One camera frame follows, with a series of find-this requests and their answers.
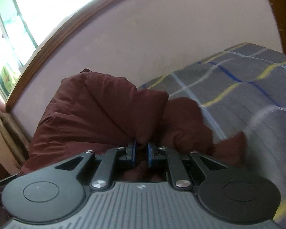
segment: metal screw head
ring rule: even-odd
[[[191,185],[191,182],[188,180],[178,180],[176,181],[176,186],[179,188],[187,188]]]
[[[91,183],[91,186],[95,188],[103,188],[106,185],[107,183],[104,180],[96,180],[93,183]]]

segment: maroon cloth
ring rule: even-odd
[[[116,146],[126,147],[136,138],[138,166],[121,179],[139,180],[150,173],[144,145],[151,139],[185,153],[191,150],[213,155],[233,165],[242,165],[246,139],[241,132],[217,145],[212,131],[202,122],[197,103],[188,98],[168,101],[168,94],[140,90],[122,77],[83,72],[66,78],[46,107],[22,166],[26,174],[91,149],[104,154]]]

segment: black plastic part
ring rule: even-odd
[[[272,182],[200,153],[189,155],[205,175],[197,190],[197,197],[210,213],[239,224],[253,224],[273,218],[281,196]],[[214,162],[213,167],[217,163],[223,168],[210,170],[210,166],[205,164],[209,161]]]
[[[106,190],[112,185],[113,172],[116,166],[117,158],[126,153],[126,148],[118,150],[117,148],[109,149],[104,155],[98,169],[96,170],[90,188],[95,191]],[[103,187],[94,187],[92,184],[97,181],[105,182]]]
[[[147,144],[148,168],[163,168],[167,166],[166,157],[158,154],[158,148],[153,142]]]
[[[271,220],[237,225],[208,213],[191,192],[167,182],[114,182],[93,192],[76,213],[35,225],[11,219],[2,229],[279,229]]]
[[[18,177],[3,190],[2,204],[5,210],[12,217],[29,223],[59,220],[72,213],[86,197],[76,177],[87,162],[94,158],[94,153],[83,153]],[[60,169],[62,166],[70,169],[68,163],[73,170]]]
[[[174,189],[188,191],[193,188],[193,184],[191,183],[191,179],[188,176],[188,173],[180,159],[179,153],[173,148],[158,148],[160,153],[166,155],[167,166],[169,169],[169,177],[171,181],[171,185]],[[176,183],[180,180],[185,180],[190,183],[187,187],[179,187]]]
[[[137,142],[135,139],[131,140],[126,148],[126,154],[120,156],[119,159],[119,168],[121,169],[130,169],[135,167],[136,163],[136,147]]]

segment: plaid pattern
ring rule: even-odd
[[[286,55],[243,43],[141,88],[197,101],[215,142],[244,131],[247,168],[280,189],[275,220],[286,228]]]

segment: window frame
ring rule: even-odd
[[[99,12],[103,11],[116,1],[117,0],[92,0],[63,20],[51,32],[51,34],[49,34],[46,39],[39,46],[37,46],[35,52],[32,54],[28,62],[24,63],[21,75],[7,98],[0,88],[0,103],[2,103],[2,101],[4,103],[4,112],[9,113],[11,111],[34,75],[58,49],[58,47],[60,47],[75,31],[89,21],[93,16],[97,15]],[[3,26],[3,23],[1,29],[4,34],[3,36],[7,37],[8,34]]]
[[[22,17],[22,14],[21,14],[21,12],[20,12],[20,9],[19,9],[19,7],[18,7],[18,4],[17,4],[16,0],[12,0],[12,2],[13,2],[13,5],[15,6],[16,11],[17,11],[17,15],[19,15],[19,17],[20,17],[20,19],[21,19],[21,21],[22,21],[22,23],[23,23],[24,30],[25,30],[26,33],[28,34],[28,36],[29,36],[30,40],[32,41],[33,46],[35,47],[35,50],[36,50],[37,47],[38,47],[38,45],[37,45],[35,39],[33,38],[32,34],[31,34],[31,31],[29,30],[29,28],[28,28],[26,22],[24,21],[24,19],[23,19],[23,17]],[[10,40],[9,40],[8,33],[7,33],[6,28],[5,28],[5,25],[4,25],[4,23],[3,23],[1,13],[0,13],[0,27],[1,27],[1,30],[2,30],[2,33],[3,33],[3,37],[4,37],[5,40],[11,45],[11,47],[13,48],[13,50],[14,50],[16,56],[17,56],[17,53],[16,53],[16,51],[15,51],[13,45],[11,44],[11,42],[10,42]],[[20,59],[19,59],[18,56],[17,56],[17,58],[18,58],[19,71],[20,71],[20,73],[22,73],[22,72],[23,72],[23,67],[26,65],[26,63],[21,63],[21,61],[20,61]]]

